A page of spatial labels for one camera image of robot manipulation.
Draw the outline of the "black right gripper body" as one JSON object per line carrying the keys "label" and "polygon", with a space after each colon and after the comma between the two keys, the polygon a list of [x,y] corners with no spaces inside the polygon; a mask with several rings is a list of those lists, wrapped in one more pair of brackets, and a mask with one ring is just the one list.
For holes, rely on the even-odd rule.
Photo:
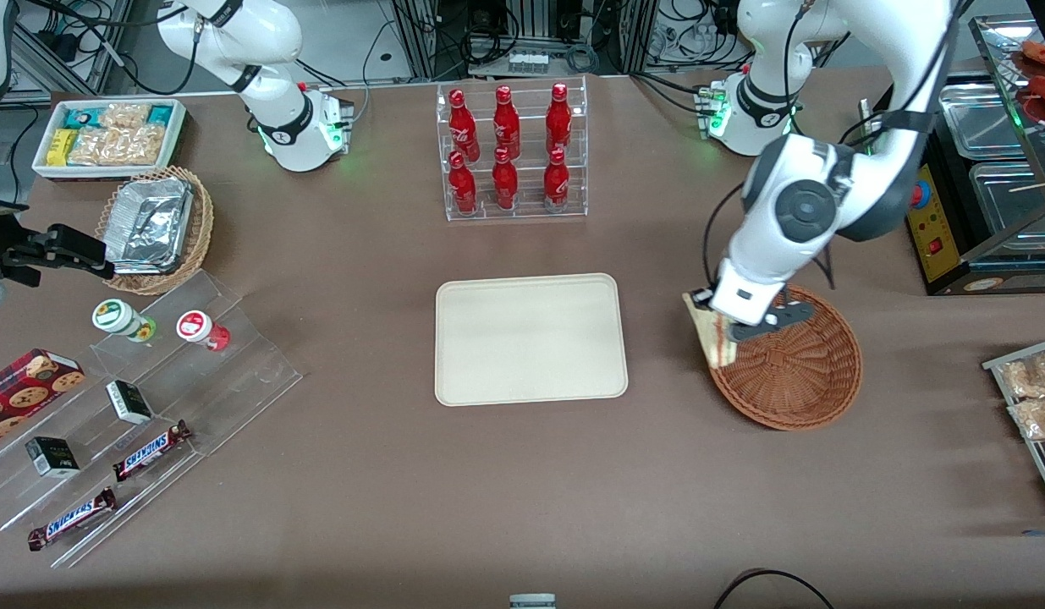
{"label": "black right gripper body", "polygon": [[0,280],[11,280],[37,288],[37,267],[59,267],[57,255],[49,250],[49,233],[27,230],[18,224],[0,224]]}

